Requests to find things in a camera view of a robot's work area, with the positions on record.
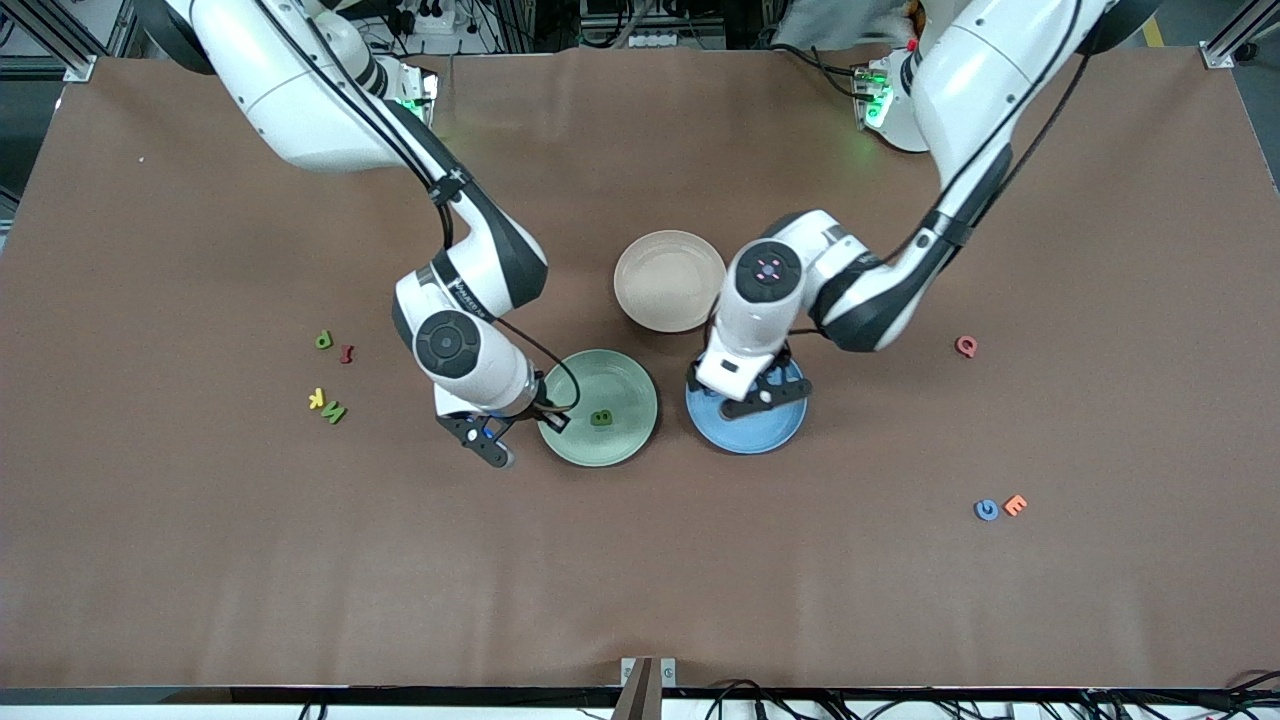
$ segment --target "green plate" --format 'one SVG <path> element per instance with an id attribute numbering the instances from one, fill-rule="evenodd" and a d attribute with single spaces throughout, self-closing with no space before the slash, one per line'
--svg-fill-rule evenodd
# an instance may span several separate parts
<path id="1" fill-rule="evenodd" d="M 556 433 L 543 423 L 538 429 L 556 455 L 584 468 L 622 462 L 649 442 L 658 424 L 658 389 L 635 360 L 612 350 L 584 350 L 564 364 L 582 388 L 570 424 Z M 573 383 L 557 365 L 547 374 L 547 397 L 571 402 Z"/>

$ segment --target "orange letter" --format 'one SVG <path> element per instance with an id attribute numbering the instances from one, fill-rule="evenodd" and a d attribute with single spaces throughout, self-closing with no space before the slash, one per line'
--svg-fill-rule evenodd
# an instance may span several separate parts
<path id="1" fill-rule="evenodd" d="M 1005 512 L 1009 512 L 1010 518 L 1016 518 L 1018 514 L 1025 509 L 1027 509 L 1027 500 L 1020 495 L 1015 495 L 1014 497 L 1010 497 L 1009 500 L 1005 501 Z"/>

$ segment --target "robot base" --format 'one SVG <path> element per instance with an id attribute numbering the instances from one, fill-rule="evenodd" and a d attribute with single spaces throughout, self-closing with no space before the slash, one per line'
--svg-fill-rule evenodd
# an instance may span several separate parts
<path id="1" fill-rule="evenodd" d="M 858 123 L 884 138 L 893 147 L 904 152 L 925 152 L 929 146 L 924 143 L 919 126 L 915 124 L 915 109 L 911 108 L 911 96 L 901 87 L 899 78 L 902 77 L 902 63 L 910 59 L 906 50 L 893 50 L 879 60 L 872 60 L 868 67 L 872 70 L 884 73 L 888 78 L 884 94 L 888 94 L 887 102 L 865 102 L 859 100 Z M 876 117 L 869 115 L 872 110 Z"/>

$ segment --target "green led light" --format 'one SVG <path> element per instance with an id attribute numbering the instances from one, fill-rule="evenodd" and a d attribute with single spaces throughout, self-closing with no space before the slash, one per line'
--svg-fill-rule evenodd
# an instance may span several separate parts
<path id="1" fill-rule="evenodd" d="M 881 94 L 876 100 L 872 100 L 867 106 L 867 124 L 873 128 L 879 128 L 884 124 L 884 115 L 888 106 L 893 102 L 893 88 L 886 87 L 884 92 Z"/>

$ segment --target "brown table surface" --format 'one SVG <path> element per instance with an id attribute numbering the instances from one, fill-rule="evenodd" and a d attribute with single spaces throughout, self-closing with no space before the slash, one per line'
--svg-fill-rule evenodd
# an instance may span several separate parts
<path id="1" fill-rule="evenodd" d="M 524 425 L 509 473 L 457 447 L 389 318 L 439 245 L 408 173 L 307 174 L 216 79 L 105 60 L 67 88 L 0 258 L 0 682 L 591 684 L 643 653 L 686 684 L 1277 665 L 1280 202 L 1229 73 L 1098 58 L 897 343 L 796 341 L 817 395 L 762 457 L 696 436 L 699 337 L 630 324 L 616 259 L 663 228 L 728 258 L 808 208 L 884 251 L 932 161 L 781 54 L 460 59 L 444 91 L 440 135 L 550 259 L 512 319 L 640 360 L 653 442 L 588 470 Z M 325 328 L 352 365 L 312 347 Z M 307 411 L 317 386 L 340 424 Z M 1019 518 L 974 518 L 1014 493 Z"/>

